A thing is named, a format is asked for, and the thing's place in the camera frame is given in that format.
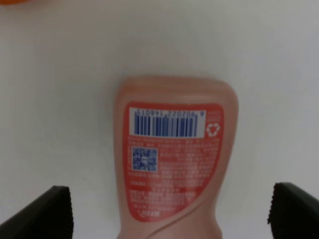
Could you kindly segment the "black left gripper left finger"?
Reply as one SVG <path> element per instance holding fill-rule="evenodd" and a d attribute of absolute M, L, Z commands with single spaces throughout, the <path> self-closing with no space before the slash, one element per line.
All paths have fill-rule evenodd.
<path fill-rule="evenodd" d="M 53 186 L 0 225 L 2 239 L 71 239 L 74 220 L 70 189 Z"/>

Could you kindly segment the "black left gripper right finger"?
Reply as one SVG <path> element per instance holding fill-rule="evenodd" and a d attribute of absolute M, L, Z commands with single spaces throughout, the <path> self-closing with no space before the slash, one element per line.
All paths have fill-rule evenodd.
<path fill-rule="evenodd" d="M 293 183 L 276 183 L 267 222 L 274 239 L 318 239 L 319 201 Z"/>

